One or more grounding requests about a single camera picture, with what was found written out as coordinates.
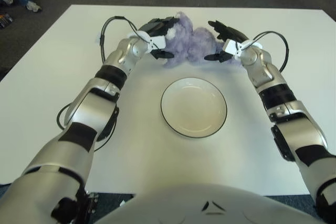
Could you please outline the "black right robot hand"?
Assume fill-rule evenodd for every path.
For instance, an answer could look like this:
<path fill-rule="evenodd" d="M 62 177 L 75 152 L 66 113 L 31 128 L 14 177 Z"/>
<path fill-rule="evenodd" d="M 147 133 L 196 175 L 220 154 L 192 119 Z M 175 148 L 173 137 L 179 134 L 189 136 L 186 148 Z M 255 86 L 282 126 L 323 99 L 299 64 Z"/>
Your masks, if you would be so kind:
<path fill-rule="evenodd" d="M 223 23 L 219 21 L 208 21 L 208 24 L 214 28 L 214 30 L 218 33 L 218 36 L 215 40 L 215 52 L 214 53 L 208 53 L 204 59 L 207 61 L 219 61 L 227 62 L 233 60 L 233 55 L 226 53 L 223 50 L 224 43 L 226 40 L 231 39 L 238 43 L 242 43 L 245 40 L 248 39 L 248 37 L 241 33 L 240 31 L 231 28 L 229 26 L 224 25 Z"/>

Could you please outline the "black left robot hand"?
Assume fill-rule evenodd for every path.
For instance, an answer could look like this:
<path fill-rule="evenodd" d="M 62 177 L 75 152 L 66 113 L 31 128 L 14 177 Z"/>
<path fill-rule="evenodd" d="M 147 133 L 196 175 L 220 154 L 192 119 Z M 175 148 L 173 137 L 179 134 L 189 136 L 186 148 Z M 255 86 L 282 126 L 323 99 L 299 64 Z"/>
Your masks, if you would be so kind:
<path fill-rule="evenodd" d="M 175 17 L 167 17 L 165 19 L 155 18 L 140 27 L 139 31 L 146 32 L 150 36 L 149 42 L 152 44 L 150 46 L 150 54 L 155 59 L 174 58 L 174 55 L 171 52 L 165 51 L 165 46 L 160 47 L 156 42 L 153 41 L 153 38 L 166 36 L 168 34 L 168 30 L 178 23 L 178 21 L 179 19 Z"/>

